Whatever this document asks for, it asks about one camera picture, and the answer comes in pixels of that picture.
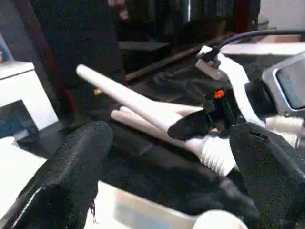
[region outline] table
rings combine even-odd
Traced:
[[[22,100],[38,130],[58,121],[30,62],[0,64],[0,107]]]

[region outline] threaded white connector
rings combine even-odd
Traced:
[[[236,165],[229,139],[221,139],[216,136],[210,136],[206,140],[199,159],[221,176],[228,175]]]

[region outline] white plastic tube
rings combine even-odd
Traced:
[[[248,229],[248,227],[230,212],[210,210],[198,217],[193,229]]]
[[[170,110],[167,110],[166,112],[162,111],[154,101],[85,65],[79,65],[76,71],[81,78],[94,86],[101,88],[108,96],[130,108],[139,116],[165,132],[167,132],[170,126],[182,118],[181,115]]]
[[[137,114],[129,113],[126,110],[128,108],[121,107],[120,111],[112,111],[111,118],[155,138],[191,151],[198,156],[201,163],[221,176],[226,176],[235,167],[236,163],[231,152],[229,139],[220,139],[217,136],[207,135],[201,139],[193,138],[186,142],[179,141],[170,138],[165,132],[159,130]]]
[[[175,139],[169,140],[166,132],[169,127],[182,118],[181,115],[170,109],[160,108],[160,105],[155,101],[132,91],[85,65],[79,65],[77,67],[77,74],[94,86],[101,88],[108,96],[128,107],[135,112],[136,115],[145,119],[148,123],[164,133],[161,135],[160,132],[154,132],[154,135],[156,135],[157,138],[164,137],[164,140],[167,139],[173,144],[180,145],[180,147],[186,147],[189,151],[196,154],[202,163],[219,175],[226,176],[235,166],[228,140],[220,139],[216,136],[211,137],[209,135],[204,138],[190,139],[186,141],[184,145],[181,145]],[[140,122],[139,119],[133,117],[127,121],[126,117],[127,116],[125,116],[125,119],[122,119],[121,122],[130,126],[133,125],[132,128],[141,130],[150,135],[152,135],[152,133],[150,133],[151,130],[156,131],[156,129],[153,129],[151,126],[147,126],[147,123]]]
[[[172,103],[164,103],[164,102],[155,102],[162,109],[169,109],[174,111],[177,114],[184,116],[190,115],[191,113],[203,110],[202,107],[199,106],[189,106],[183,104],[172,104]]]
[[[155,138],[161,139],[180,148],[187,149],[183,141],[170,138],[164,131],[159,130],[157,127],[147,122],[145,119],[139,117],[135,113],[129,113],[122,110],[114,110],[111,112],[111,118]]]

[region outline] white object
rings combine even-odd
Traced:
[[[248,229],[248,227],[230,212],[210,210],[197,219],[193,229]]]
[[[121,107],[120,111],[112,111],[111,118],[155,138],[193,152],[201,163],[221,176],[226,176],[236,166],[229,139],[221,139],[211,134],[202,139],[194,138],[186,142],[172,139],[165,132],[137,114],[129,113],[126,107]]]
[[[163,103],[163,102],[156,102],[156,103],[161,109],[171,110],[183,117],[188,116],[194,112],[203,110],[203,108],[199,106],[188,106],[183,104],[171,104],[171,103]],[[126,111],[135,114],[135,112],[133,112],[131,109],[129,109],[126,106],[121,106],[120,111]]]
[[[0,64],[0,107],[22,100],[38,130],[58,121],[53,107],[28,62]]]
[[[145,96],[109,79],[108,77],[88,68],[85,65],[77,67],[77,74],[89,83],[102,89],[111,98],[127,106],[154,126],[167,131],[170,126],[182,118],[175,112],[163,113],[156,103]]]
[[[305,42],[227,44],[221,49],[228,55],[296,55],[305,51]]]
[[[173,112],[171,109],[166,109],[160,106],[155,101],[132,91],[131,89],[109,79],[85,65],[79,65],[77,67],[77,74],[94,86],[102,89],[104,93],[131,109],[134,113],[154,125],[160,131],[163,131],[165,136],[167,135],[167,130],[182,118],[181,115]],[[127,124],[135,126],[134,117],[127,119],[127,116],[125,115],[124,120],[128,121]],[[149,132],[147,124],[144,125],[142,122],[142,126],[138,129],[143,130],[144,128]],[[208,148],[205,148],[205,154],[203,156],[203,146],[208,139],[210,139],[210,136],[205,136],[204,138],[193,138],[187,140],[184,144],[189,151],[193,152],[200,158],[201,162],[204,162],[203,158],[205,158],[205,161],[209,162],[208,165],[205,164],[206,166],[219,175],[226,176],[235,166],[235,160],[231,148],[229,146],[226,149],[222,149],[221,152],[212,152],[210,149],[214,150],[214,147],[212,147],[213,144],[219,143],[217,140],[214,140]]]
[[[212,50],[212,48],[203,46],[200,50],[200,54],[207,53],[210,50]],[[234,97],[236,99],[238,108],[245,120],[250,123],[255,123],[261,127],[265,127],[265,123],[257,117],[248,100],[244,85],[249,82],[249,78],[244,68],[237,62],[225,57],[221,53],[218,54],[217,58],[221,62],[218,68],[227,74],[233,88]],[[203,61],[199,60],[196,66],[200,68],[201,62]]]
[[[129,113],[122,110],[121,111],[114,110],[111,112],[111,118],[120,123],[124,123],[125,125],[128,125],[133,129],[151,135],[155,138],[161,139],[180,148],[187,149],[183,141],[170,138],[164,131],[158,129],[157,127],[147,122],[145,119],[141,118],[135,113]]]

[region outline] black cloth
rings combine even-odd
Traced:
[[[21,148],[50,158],[63,138],[79,125],[106,120],[113,144],[103,163],[100,180],[142,198],[190,215],[225,209],[259,228],[260,218],[238,173],[219,177],[187,151],[110,121],[110,110],[73,115],[70,120],[18,142]]]
[[[99,174],[111,143],[105,122],[82,125],[68,135],[0,219],[0,228],[84,228],[89,208],[95,214]]]

